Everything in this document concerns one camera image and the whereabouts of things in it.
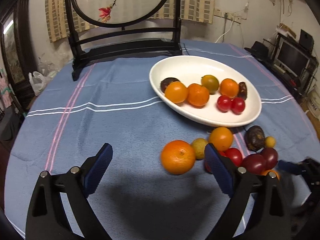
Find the dark red plum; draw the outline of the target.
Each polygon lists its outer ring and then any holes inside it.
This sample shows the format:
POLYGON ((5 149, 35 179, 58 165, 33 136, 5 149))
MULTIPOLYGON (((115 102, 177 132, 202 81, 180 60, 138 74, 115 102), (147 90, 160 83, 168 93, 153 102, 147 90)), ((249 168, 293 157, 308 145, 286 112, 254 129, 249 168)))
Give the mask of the dark red plum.
POLYGON ((266 161, 266 169, 273 169, 278 163, 278 152, 274 148, 264 148, 260 155, 266 161))

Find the small orange mandarin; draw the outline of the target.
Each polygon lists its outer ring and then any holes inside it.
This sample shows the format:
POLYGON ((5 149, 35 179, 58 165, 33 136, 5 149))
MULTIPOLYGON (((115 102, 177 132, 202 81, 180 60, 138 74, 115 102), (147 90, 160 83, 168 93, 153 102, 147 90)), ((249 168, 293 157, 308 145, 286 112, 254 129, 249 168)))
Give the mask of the small orange mandarin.
POLYGON ((229 98, 235 98, 239 92, 239 85, 233 79, 224 79, 220 83, 219 92, 221 95, 228 96, 229 98))

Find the white plastic bag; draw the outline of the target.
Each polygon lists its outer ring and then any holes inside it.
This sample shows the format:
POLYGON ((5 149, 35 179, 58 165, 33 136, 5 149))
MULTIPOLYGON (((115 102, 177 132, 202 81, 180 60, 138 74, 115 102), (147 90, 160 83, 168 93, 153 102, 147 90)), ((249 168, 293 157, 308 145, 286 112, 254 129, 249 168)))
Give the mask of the white plastic bag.
POLYGON ((53 79, 52 77, 44 76, 37 71, 29 73, 28 77, 35 96, 39 96, 53 79))

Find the white oval plate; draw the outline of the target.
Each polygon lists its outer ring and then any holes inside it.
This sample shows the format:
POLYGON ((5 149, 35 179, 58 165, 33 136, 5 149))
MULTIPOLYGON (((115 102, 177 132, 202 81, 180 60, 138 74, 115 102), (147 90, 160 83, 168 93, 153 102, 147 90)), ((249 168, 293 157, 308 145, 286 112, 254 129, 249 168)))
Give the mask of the white oval plate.
POLYGON ((262 109, 258 91, 242 74, 205 57, 163 59, 151 68, 149 80, 171 109, 204 125, 240 127, 262 109))

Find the yellow green citrus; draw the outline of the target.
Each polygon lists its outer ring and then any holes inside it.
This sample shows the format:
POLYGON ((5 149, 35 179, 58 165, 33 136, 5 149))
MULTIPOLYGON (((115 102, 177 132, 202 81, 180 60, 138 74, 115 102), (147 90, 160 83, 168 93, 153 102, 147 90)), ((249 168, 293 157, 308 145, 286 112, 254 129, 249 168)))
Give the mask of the yellow green citrus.
POLYGON ((204 149, 207 144, 208 144, 208 141, 204 138, 197 138, 191 143, 191 147, 195 152, 195 156, 197 160, 204 159, 204 149))

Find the dark passion fruit on cloth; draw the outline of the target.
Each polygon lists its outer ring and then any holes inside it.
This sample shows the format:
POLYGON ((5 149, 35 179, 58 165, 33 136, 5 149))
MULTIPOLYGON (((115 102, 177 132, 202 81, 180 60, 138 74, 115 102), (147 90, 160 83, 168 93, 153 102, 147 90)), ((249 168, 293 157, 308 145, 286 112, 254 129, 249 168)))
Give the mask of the dark passion fruit on cloth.
POLYGON ((263 129, 254 125, 245 132, 245 143, 250 151, 257 152, 265 145, 265 134, 263 129))

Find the large orange mandarin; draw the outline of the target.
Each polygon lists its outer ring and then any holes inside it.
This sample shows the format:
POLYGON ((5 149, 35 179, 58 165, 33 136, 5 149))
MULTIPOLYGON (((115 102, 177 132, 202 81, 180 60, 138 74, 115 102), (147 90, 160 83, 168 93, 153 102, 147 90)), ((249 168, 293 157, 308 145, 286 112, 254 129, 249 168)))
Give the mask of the large orange mandarin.
POLYGON ((191 170, 196 161, 194 149, 183 140, 167 143, 160 154, 163 168, 173 175, 181 175, 191 170))

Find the black hat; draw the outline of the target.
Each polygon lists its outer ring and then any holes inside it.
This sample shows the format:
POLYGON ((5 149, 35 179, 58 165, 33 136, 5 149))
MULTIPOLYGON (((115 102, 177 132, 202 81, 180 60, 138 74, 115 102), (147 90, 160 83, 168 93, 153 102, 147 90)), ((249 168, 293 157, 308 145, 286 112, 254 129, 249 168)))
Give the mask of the black hat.
POLYGON ((268 59, 269 49, 263 43, 255 41, 251 48, 244 48, 256 59, 268 59))

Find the orange mandarin in plate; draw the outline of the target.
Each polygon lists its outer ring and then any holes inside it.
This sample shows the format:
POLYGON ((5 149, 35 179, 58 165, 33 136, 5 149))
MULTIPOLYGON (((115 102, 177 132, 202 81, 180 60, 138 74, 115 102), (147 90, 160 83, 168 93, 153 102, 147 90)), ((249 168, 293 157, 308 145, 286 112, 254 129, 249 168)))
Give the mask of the orange mandarin in plate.
POLYGON ((192 83, 188 86, 187 102, 195 107, 203 107, 209 101, 209 90, 199 84, 192 83))

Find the red cherry tomato in plate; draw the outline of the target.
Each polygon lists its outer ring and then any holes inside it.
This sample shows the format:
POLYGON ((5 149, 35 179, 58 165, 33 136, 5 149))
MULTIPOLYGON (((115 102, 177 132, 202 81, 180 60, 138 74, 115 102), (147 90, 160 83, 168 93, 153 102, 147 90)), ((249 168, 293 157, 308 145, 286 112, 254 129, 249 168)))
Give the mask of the red cherry tomato in plate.
POLYGON ((221 95, 216 102, 217 109, 223 113, 231 109, 232 100, 226 95, 221 95))

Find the dark computer monitor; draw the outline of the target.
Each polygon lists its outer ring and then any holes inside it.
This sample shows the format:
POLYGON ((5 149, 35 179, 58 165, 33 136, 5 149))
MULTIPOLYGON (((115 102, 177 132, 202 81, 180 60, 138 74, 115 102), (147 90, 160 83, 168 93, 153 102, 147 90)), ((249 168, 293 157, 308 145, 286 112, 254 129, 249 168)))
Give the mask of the dark computer monitor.
POLYGON ((279 49, 276 52, 275 60, 297 77, 302 76, 310 63, 310 57, 302 52, 297 46, 283 38, 280 39, 279 49))

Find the cardboard box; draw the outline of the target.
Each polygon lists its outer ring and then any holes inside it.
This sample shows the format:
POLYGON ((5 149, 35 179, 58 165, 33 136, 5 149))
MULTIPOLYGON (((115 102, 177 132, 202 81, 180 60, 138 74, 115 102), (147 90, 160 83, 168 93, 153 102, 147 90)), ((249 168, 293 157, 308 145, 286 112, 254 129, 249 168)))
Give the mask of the cardboard box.
POLYGON ((320 117, 320 101, 319 101, 319 94, 315 89, 313 89, 307 98, 307 107, 311 114, 319 120, 320 117))

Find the beige checkered curtain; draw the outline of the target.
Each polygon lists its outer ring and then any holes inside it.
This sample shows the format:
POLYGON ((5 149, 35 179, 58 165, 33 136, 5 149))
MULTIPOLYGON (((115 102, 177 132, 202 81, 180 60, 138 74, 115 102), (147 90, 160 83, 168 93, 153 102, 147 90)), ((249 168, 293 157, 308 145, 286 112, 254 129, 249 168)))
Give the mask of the beige checkered curtain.
MULTIPOLYGON (((213 23, 215 0, 181 0, 183 20, 213 23)), ((69 35, 65 0, 45 0, 46 25, 50 42, 56 42, 69 35)))

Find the dark passion fruit in plate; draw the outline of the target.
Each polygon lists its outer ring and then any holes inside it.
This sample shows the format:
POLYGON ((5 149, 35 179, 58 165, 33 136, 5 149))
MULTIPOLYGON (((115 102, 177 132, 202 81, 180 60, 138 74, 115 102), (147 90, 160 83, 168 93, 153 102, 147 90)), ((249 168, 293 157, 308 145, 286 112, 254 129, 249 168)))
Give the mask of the dark passion fruit in plate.
POLYGON ((162 80, 160 83, 161 91, 165 93, 165 90, 167 89, 167 87, 173 82, 179 82, 179 79, 175 77, 167 77, 164 80, 162 80))

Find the dark framed painting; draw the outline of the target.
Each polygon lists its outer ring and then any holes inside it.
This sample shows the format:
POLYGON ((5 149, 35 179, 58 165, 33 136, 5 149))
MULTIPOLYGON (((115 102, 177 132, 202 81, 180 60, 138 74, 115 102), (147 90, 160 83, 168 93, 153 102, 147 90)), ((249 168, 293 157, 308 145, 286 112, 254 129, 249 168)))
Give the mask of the dark framed painting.
POLYGON ((1 22, 1 50, 9 84, 16 98, 24 103, 34 97, 29 73, 37 70, 26 23, 19 24, 17 9, 12 8, 1 22))

